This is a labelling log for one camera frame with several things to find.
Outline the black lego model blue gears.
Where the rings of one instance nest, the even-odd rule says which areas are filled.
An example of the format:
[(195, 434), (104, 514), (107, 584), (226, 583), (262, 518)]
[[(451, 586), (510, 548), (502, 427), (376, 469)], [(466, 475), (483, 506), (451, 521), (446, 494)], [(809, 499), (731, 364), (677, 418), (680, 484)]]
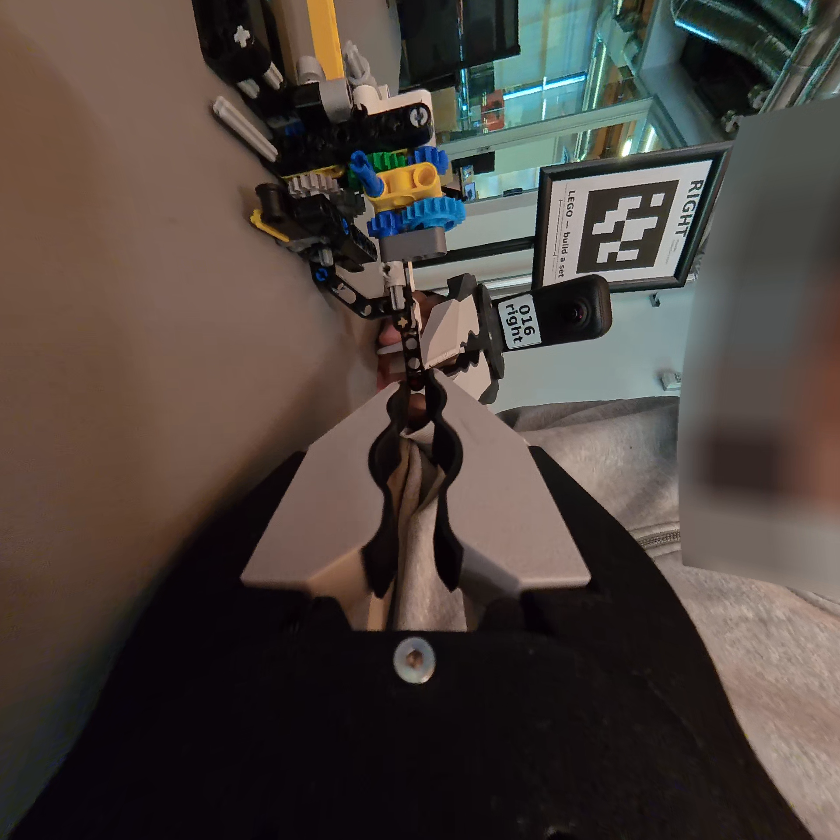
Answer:
[(466, 219), (431, 94), (379, 83), (334, 2), (286, 2), (280, 22), (273, 2), (192, 6), (205, 63), (242, 102), (217, 97), (213, 118), (270, 177), (249, 222), (359, 316), (418, 327), (414, 265)]

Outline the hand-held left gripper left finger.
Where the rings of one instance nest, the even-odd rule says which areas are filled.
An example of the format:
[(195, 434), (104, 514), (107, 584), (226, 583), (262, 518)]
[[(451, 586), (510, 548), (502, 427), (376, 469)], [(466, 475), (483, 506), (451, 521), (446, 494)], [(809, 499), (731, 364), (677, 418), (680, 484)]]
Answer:
[(302, 457), (240, 579), (335, 599), (356, 629), (386, 628), (404, 488), (404, 384), (393, 383)]

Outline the silver ventilation ducts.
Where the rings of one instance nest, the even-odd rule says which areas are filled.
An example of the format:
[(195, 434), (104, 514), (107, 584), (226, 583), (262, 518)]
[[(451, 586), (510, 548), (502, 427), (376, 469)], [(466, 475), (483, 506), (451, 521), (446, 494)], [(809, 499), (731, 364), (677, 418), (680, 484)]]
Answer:
[(684, 64), (720, 130), (749, 116), (837, 98), (838, 1), (672, 1)]

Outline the framed marker sign with pole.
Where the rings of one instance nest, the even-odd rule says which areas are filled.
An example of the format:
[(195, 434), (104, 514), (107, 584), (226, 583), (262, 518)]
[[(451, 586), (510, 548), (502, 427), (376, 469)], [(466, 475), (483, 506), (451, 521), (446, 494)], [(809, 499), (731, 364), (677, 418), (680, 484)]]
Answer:
[(618, 292), (683, 287), (731, 150), (722, 141), (542, 167), (535, 189), (468, 204), (448, 252), (415, 268), (417, 285), (470, 273), (498, 294), (588, 275)]

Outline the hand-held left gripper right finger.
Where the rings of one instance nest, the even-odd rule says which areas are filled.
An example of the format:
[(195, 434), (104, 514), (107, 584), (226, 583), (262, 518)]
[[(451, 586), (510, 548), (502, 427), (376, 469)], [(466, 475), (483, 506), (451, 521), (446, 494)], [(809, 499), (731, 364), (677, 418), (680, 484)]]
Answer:
[(423, 629), (464, 631), (501, 597), (592, 576), (523, 438), (462, 387), (429, 375)]

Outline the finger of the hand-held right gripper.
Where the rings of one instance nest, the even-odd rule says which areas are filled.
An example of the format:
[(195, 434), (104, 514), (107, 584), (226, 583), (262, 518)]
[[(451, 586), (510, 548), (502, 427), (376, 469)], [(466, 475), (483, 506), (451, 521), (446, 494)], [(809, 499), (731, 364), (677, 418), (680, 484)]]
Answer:
[(436, 380), (445, 399), (460, 389), (478, 403), (493, 403), (497, 399), (499, 381), (490, 369), (487, 358), (462, 364), (442, 364), (436, 367)]
[(457, 375), (487, 374), (487, 320), (474, 296), (448, 299), (430, 311), (421, 355), (426, 370), (455, 367)]

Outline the black lego beam red pin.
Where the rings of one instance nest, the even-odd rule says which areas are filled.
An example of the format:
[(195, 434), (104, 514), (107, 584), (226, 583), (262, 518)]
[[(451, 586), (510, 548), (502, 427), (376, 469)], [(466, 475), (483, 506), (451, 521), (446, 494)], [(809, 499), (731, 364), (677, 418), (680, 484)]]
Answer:
[(417, 308), (393, 315), (392, 324), (400, 334), (396, 350), (389, 353), (389, 376), (393, 382), (407, 383), (414, 393), (425, 388), (425, 366), (421, 346), (422, 320)]

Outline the grey zip hoodie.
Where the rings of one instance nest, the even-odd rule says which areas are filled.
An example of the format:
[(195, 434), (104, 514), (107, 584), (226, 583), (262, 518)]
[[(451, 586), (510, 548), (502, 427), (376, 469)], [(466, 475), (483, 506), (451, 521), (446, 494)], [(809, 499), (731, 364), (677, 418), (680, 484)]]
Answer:
[(753, 750), (815, 838), (839, 838), (838, 598), (685, 567), (679, 399), (499, 414), (541, 447), (653, 559), (703, 637)]

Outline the black monitor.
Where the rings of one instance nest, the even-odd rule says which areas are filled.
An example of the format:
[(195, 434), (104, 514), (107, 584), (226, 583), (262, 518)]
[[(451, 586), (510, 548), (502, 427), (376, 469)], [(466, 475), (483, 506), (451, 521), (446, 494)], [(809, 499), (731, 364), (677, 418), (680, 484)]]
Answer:
[(518, 56), (518, 1), (397, 1), (400, 89), (456, 84), (472, 67)]

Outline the person's right hand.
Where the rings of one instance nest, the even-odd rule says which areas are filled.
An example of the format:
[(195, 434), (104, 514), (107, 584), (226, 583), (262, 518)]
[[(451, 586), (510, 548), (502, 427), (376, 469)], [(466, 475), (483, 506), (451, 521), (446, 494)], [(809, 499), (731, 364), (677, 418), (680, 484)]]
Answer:
[[(423, 329), (431, 311), (445, 299), (436, 293), (424, 293), (415, 291), (414, 300), (419, 307), (419, 313), (423, 322)], [(393, 382), (405, 380), (404, 369), (392, 368), (391, 358), (393, 355), (402, 353), (402, 337), (398, 329), (390, 320), (384, 319), (381, 322), (381, 329), (377, 336), (377, 349), (397, 346), (398, 351), (377, 354), (376, 391), (380, 392)], [(426, 412), (426, 397), (424, 392), (413, 392), (407, 404), (407, 417), (405, 430), (415, 432), (424, 427), (428, 422)]]

